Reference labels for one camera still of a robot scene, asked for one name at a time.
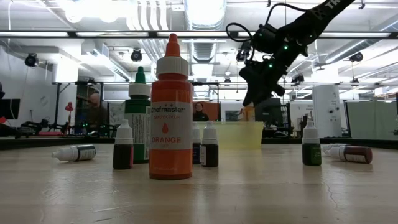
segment bottle label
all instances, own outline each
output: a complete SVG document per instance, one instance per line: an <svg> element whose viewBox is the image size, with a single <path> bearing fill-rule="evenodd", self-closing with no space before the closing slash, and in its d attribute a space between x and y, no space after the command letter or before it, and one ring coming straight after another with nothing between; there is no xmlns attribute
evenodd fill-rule
<svg viewBox="0 0 398 224"><path fill-rule="evenodd" d="M200 148L200 164L206 165L206 146Z"/></svg>
<svg viewBox="0 0 398 224"><path fill-rule="evenodd" d="M344 155L346 160L349 162L362 162L362 163L367 163L365 156L362 155L350 155L350 154L345 154Z"/></svg>
<svg viewBox="0 0 398 224"><path fill-rule="evenodd" d="M319 165L322 163L322 155L319 144L302 144L303 163L306 165Z"/></svg>
<svg viewBox="0 0 398 224"><path fill-rule="evenodd" d="M311 161L314 164L322 163L321 147L318 144L311 147Z"/></svg>
<svg viewBox="0 0 398 224"><path fill-rule="evenodd" d="M139 113L129 113L125 115L125 118L129 120L130 127L132 129L132 138L136 148L136 152L140 152L138 156L142 158L136 158L138 160L149 159L150 149L150 106L138 106L136 108Z"/></svg>
<svg viewBox="0 0 398 224"><path fill-rule="evenodd" d="M78 149L79 150L79 158L77 161L83 161L92 159L95 157L96 151L95 149Z"/></svg>
<svg viewBox="0 0 398 224"><path fill-rule="evenodd" d="M192 148L192 104L184 102L152 102L151 148Z"/></svg>
<svg viewBox="0 0 398 224"><path fill-rule="evenodd" d="M201 144L193 144L192 146L192 161L194 164L200 163Z"/></svg>

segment workbench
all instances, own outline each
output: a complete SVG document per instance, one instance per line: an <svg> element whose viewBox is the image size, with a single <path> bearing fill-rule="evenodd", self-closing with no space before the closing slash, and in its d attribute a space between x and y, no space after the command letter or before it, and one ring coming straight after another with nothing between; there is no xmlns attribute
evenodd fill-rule
<svg viewBox="0 0 398 224"><path fill-rule="evenodd" d="M148 164L112 169L112 144L91 161L60 162L65 146L0 151L1 223L397 223L398 151L372 164L302 164L301 145L220 150L220 166L152 180Z"/></svg>

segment green bottle cap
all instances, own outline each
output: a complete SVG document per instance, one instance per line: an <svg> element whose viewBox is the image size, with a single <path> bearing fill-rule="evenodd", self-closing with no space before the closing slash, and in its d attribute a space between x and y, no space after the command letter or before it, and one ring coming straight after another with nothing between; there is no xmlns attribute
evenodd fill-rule
<svg viewBox="0 0 398 224"><path fill-rule="evenodd" d="M134 83L146 84L144 68L142 66L138 67L138 72L136 74L136 81Z"/></svg>

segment man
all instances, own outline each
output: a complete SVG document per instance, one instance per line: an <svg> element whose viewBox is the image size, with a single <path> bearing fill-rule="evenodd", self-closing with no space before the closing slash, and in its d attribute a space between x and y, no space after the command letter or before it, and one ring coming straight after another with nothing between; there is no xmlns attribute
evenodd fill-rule
<svg viewBox="0 0 398 224"><path fill-rule="evenodd" d="M193 121L208 121L209 116L203 112L203 104L195 103L195 113L193 114Z"/></svg>
<svg viewBox="0 0 398 224"><path fill-rule="evenodd" d="M108 112L105 108L100 107L101 96L98 90L94 90L88 97L90 109L88 111L87 122L91 128L98 127L101 124L106 124Z"/></svg>

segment table surface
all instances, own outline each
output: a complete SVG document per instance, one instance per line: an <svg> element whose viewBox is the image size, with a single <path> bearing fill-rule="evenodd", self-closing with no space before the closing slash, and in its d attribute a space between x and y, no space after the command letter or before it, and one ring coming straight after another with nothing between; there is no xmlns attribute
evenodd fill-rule
<svg viewBox="0 0 398 224"><path fill-rule="evenodd" d="M164 181L148 164L113 170L111 144L81 162L58 148L0 151L1 223L397 223L398 151L308 167L300 145L221 150L219 167Z"/></svg>

